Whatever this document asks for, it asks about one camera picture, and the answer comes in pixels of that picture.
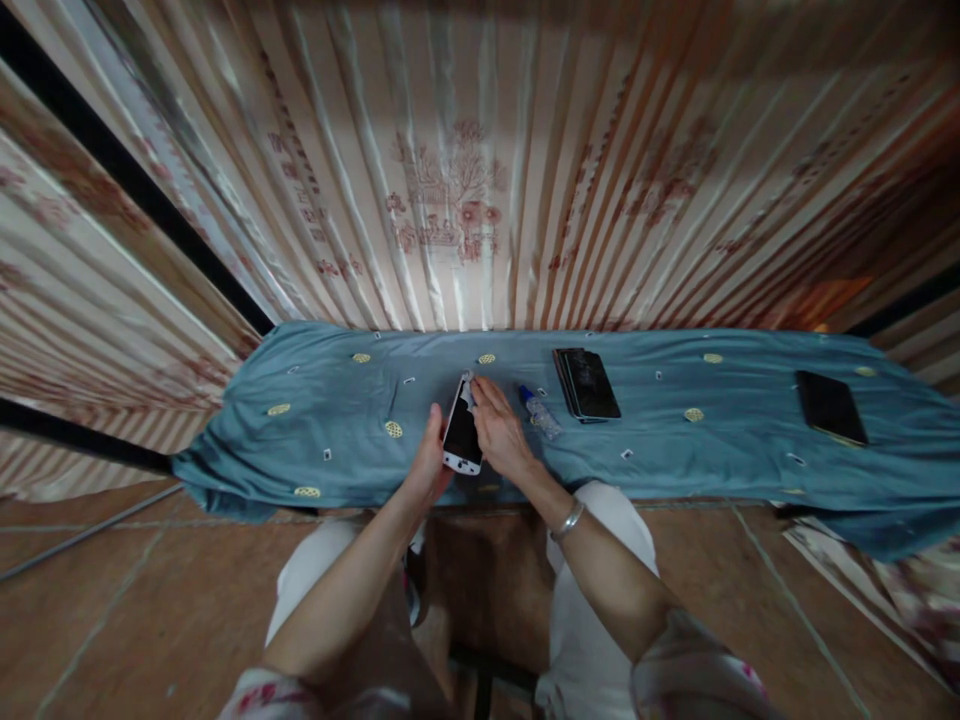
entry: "sleeve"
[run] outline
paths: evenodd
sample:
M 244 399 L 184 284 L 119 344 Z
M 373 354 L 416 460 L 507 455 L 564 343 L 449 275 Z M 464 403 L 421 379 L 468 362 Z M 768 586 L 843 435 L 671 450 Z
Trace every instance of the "sleeve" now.
M 272 670 L 247 670 L 237 681 L 220 720 L 318 720 L 316 698 L 296 678 Z
M 666 629 L 634 667 L 631 680 L 640 718 L 783 718 L 754 669 L 679 608 L 670 611 Z

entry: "small bottle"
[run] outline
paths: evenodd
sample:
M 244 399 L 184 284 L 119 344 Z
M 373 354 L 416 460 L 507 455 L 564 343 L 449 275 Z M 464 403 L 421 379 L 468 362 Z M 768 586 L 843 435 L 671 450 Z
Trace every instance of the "small bottle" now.
M 526 385 L 520 386 L 520 397 L 523 404 L 527 407 L 527 412 L 533 418 L 533 423 L 540 431 L 547 436 L 548 440 L 553 440 L 558 435 L 563 434 L 563 428 L 553 416 L 553 413 L 547 410 L 547 406 L 540 402 L 540 398 L 530 392 Z

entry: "bangle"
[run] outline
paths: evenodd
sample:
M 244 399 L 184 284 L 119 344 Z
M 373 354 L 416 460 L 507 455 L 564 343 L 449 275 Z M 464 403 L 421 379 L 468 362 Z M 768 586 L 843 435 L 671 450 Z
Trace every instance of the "bangle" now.
M 570 514 L 567 515 L 567 519 L 563 521 L 563 525 L 560 526 L 560 529 L 557 532 L 550 532 L 550 537 L 553 538 L 553 541 L 560 542 L 567 535 L 569 535 L 570 531 L 576 527 L 578 522 L 580 522 L 580 516 L 583 515 L 583 511 L 586 509 L 587 506 L 577 500 L 577 504 L 573 506 L 573 510 L 571 510 Z

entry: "hand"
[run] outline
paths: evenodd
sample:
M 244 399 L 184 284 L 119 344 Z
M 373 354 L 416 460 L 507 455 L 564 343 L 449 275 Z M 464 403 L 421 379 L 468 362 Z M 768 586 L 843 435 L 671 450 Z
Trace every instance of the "hand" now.
M 411 492 L 417 494 L 424 503 L 424 509 L 429 508 L 447 489 L 453 478 L 453 470 L 443 464 L 443 431 L 445 420 L 440 406 L 433 403 L 430 406 L 430 418 L 427 420 L 427 429 L 423 431 L 423 440 L 417 450 L 407 479 L 403 484 Z
M 474 420 L 483 459 L 498 473 L 516 484 L 529 472 L 536 458 L 523 436 L 520 420 L 510 408 L 503 391 L 484 377 L 474 378 Z

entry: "tiled floor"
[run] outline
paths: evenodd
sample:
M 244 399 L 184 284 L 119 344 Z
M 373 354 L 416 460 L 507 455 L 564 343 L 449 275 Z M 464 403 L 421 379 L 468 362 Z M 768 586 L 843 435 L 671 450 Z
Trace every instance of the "tiled floor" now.
M 47 506 L 0 502 L 6 570 L 162 483 Z M 641 508 L 664 580 L 760 672 L 791 718 L 960 716 L 960 705 L 780 536 L 766 508 L 720 501 Z M 0 717 L 209 718 L 261 650 L 277 573 L 312 520 L 208 518 L 177 493 L 0 586 Z M 532 671 L 547 663 L 551 570 L 527 514 L 442 517 L 428 537 L 417 631 L 470 717 L 451 638 Z M 499 697 L 495 717 L 522 717 Z

